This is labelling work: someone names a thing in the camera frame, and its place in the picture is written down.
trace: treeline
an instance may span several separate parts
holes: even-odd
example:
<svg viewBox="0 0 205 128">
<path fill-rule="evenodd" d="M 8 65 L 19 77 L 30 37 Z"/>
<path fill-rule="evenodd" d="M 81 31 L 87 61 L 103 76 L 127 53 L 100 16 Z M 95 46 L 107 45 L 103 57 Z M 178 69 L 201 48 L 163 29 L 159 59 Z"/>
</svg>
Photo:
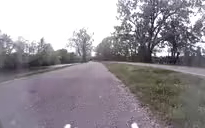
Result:
<svg viewBox="0 0 205 128">
<path fill-rule="evenodd" d="M 121 24 L 96 59 L 205 66 L 205 0 L 119 0 L 117 7 Z"/>
<path fill-rule="evenodd" d="M 75 63 L 79 60 L 75 53 L 66 49 L 55 51 L 44 38 L 38 42 L 22 37 L 12 40 L 9 35 L 0 32 L 0 70 Z"/>
</svg>

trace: paved road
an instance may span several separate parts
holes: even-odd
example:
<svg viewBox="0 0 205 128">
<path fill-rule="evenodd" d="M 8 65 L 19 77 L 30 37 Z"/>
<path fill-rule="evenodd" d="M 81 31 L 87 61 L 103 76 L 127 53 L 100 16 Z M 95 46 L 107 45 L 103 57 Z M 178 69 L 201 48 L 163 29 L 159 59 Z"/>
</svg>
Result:
<svg viewBox="0 0 205 128">
<path fill-rule="evenodd" d="M 89 62 L 0 84 L 2 128 L 160 127 L 102 64 Z"/>
<path fill-rule="evenodd" d="M 205 68 L 196 68 L 196 67 L 186 67 L 186 66 L 171 66 L 171 65 L 160 65 L 160 64 L 147 64 L 147 63 L 131 63 L 131 62 L 112 62 L 112 63 L 124 63 L 131 65 L 139 65 L 139 66 L 150 66 L 154 68 L 161 68 L 167 70 L 173 70 L 177 72 L 197 75 L 205 77 Z"/>
</svg>

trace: vegetation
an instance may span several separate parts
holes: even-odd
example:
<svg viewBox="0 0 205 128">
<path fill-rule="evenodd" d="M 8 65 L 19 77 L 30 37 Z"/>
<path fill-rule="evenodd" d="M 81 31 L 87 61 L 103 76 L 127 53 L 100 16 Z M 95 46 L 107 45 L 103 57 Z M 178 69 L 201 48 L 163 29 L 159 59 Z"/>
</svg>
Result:
<svg viewBox="0 0 205 128">
<path fill-rule="evenodd" d="M 144 105 L 173 126 L 205 128 L 204 78 L 151 67 L 105 65 Z"/>
<path fill-rule="evenodd" d="M 98 60 L 205 66 L 205 0 L 118 0 L 117 7 L 121 24 L 97 46 Z"/>
<path fill-rule="evenodd" d="M 92 35 L 88 34 L 85 28 L 74 31 L 73 36 L 69 39 L 70 46 L 74 47 L 76 53 L 82 57 L 82 62 L 86 62 L 91 57 Z"/>
<path fill-rule="evenodd" d="M 0 32 L 0 70 L 14 70 L 30 67 L 49 66 L 78 62 L 75 53 L 66 49 L 55 51 L 44 38 L 39 42 L 30 42 L 22 37 L 12 40 L 7 34 Z"/>
</svg>

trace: grass verge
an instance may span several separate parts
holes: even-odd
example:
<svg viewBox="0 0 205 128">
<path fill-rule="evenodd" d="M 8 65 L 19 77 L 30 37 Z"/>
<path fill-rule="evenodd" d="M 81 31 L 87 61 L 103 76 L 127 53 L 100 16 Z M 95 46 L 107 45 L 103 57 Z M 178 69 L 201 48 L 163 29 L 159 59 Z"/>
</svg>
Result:
<svg viewBox="0 0 205 128">
<path fill-rule="evenodd" d="M 177 128 L 205 128 L 205 78 L 127 64 L 105 66 L 162 120 Z"/>
<path fill-rule="evenodd" d="M 65 65 L 65 66 L 54 67 L 54 68 L 45 68 L 45 67 L 44 68 L 35 68 L 35 69 L 31 69 L 29 71 L 24 71 L 24 72 L 19 72 L 19 73 L 13 73 L 13 72 L 11 74 L 6 73 L 5 75 L 3 73 L 0 73 L 0 83 L 8 81 L 8 80 L 13 80 L 16 78 L 21 78 L 21 77 L 40 74 L 40 73 L 50 72 L 50 71 L 66 68 L 69 66 L 72 66 L 72 65 Z"/>
</svg>

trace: sky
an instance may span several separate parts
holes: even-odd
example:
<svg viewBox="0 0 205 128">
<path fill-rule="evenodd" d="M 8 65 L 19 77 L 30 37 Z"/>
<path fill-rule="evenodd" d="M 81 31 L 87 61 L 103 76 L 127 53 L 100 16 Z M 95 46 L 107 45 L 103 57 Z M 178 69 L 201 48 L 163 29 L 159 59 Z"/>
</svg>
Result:
<svg viewBox="0 0 205 128">
<path fill-rule="evenodd" d="M 0 0 L 0 30 L 13 39 L 44 37 L 54 49 L 65 48 L 73 31 L 94 33 L 93 45 L 117 25 L 117 0 Z"/>
</svg>

